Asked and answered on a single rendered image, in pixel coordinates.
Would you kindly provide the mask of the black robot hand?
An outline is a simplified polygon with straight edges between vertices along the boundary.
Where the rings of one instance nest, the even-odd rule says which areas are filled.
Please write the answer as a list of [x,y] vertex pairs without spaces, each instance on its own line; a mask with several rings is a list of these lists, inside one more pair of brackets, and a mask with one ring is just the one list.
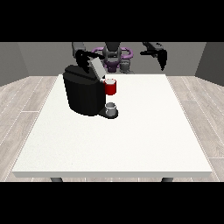
[[100,60],[104,60],[105,57],[95,52],[85,52],[83,50],[78,50],[75,53],[75,58],[77,65],[81,67],[86,73],[89,73],[89,61],[91,58],[99,58]]
[[168,58],[168,52],[164,47],[157,42],[143,42],[143,45],[146,47],[146,50],[140,52],[140,54],[143,56],[150,55],[153,58],[157,58],[161,70],[164,70]]

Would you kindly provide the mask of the pale grey machine lid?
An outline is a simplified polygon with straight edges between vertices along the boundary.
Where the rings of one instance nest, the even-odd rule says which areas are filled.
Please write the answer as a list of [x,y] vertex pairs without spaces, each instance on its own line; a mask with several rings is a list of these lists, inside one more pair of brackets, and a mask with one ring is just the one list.
[[90,65],[94,69],[94,72],[95,72],[97,78],[99,80],[101,80],[105,76],[106,70],[104,69],[104,67],[103,67],[102,62],[100,61],[100,59],[99,58],[92,59],[90,61]]

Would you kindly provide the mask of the black coffee machine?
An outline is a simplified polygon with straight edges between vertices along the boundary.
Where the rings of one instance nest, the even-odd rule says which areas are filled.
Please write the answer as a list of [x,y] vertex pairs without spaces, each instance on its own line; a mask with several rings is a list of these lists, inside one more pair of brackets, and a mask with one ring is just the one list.
[[71,110],[84,116],[103,116],[108,119],[118,117],[106,115],[106,96],[103,77],[99,80],[92,67],[86,73],[81,67],[70,65],[63,73],[66,96]]

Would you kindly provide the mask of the small grey coffee pod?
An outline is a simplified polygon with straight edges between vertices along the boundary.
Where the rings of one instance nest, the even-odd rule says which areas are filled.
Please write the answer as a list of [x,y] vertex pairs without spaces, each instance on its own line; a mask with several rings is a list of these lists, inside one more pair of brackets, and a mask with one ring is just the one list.
[[120,71],[125,74],[130,72],[130,61],[128,59],[124,59],[121,61]]

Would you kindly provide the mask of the red pod holder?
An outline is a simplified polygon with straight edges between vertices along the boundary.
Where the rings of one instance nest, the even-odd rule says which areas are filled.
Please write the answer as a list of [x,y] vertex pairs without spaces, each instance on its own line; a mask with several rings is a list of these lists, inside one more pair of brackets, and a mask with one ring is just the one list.
[[106,79],[104,81],[104,87],[106,95],[114,95],[116,93],[116,80]]

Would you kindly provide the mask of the grey trunk with purple rings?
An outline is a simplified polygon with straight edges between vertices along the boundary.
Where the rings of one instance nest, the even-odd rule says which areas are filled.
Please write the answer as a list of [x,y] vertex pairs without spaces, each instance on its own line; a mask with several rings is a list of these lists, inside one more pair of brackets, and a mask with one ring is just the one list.
[[120,47],[119,42],[106,42],[104,47],[96,47],[92,52],[102,52],[105,59],[101,63],[109,73],[115,73],[116,69],[120,71],[121,61],[133,58],[133,51],[128,47]]

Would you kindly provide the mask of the small grey cup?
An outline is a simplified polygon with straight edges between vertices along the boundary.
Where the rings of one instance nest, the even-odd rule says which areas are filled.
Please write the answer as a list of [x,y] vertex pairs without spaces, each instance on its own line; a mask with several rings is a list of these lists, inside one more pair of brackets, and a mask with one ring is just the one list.
[[114,116],[116,114],[116,105],[113,102],[108,102],[105,105],[105,109],[107,116]]

